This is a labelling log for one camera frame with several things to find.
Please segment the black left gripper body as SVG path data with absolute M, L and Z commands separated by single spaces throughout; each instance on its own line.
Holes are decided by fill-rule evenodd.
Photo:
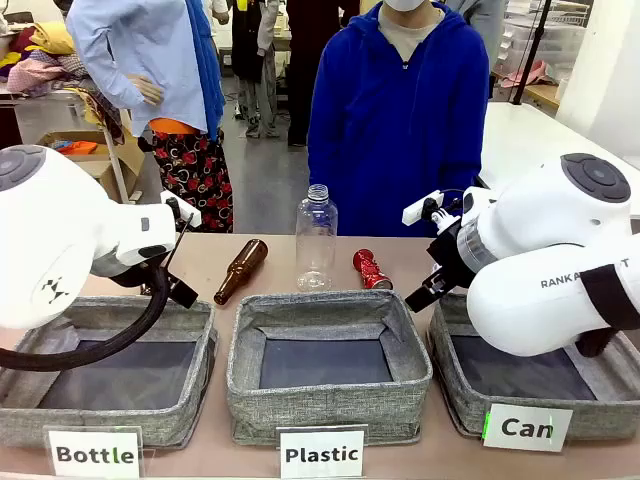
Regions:
M 165 246 L 143 247 L 141 258 L 135 258 L 132 266 L 125 265 L 116 258 L 115 250 L 97 258 L 92 264 L 94 276 L 109 278 L 126 288 L 146 287 L 152 295 L 160 295 L 164 301 L 169 298 L 169 274 L 163 266 L 169 250 Z

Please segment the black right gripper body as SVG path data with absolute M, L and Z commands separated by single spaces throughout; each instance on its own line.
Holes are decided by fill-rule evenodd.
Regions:
M 444 296 L 456 287 L 468 289 L 475 273 L 464 263 L 458 251 L 457 236 L 461 220 L 457 219 L 431 242 L 427 252 L 438 264 L 425 280 L 434 296 Z

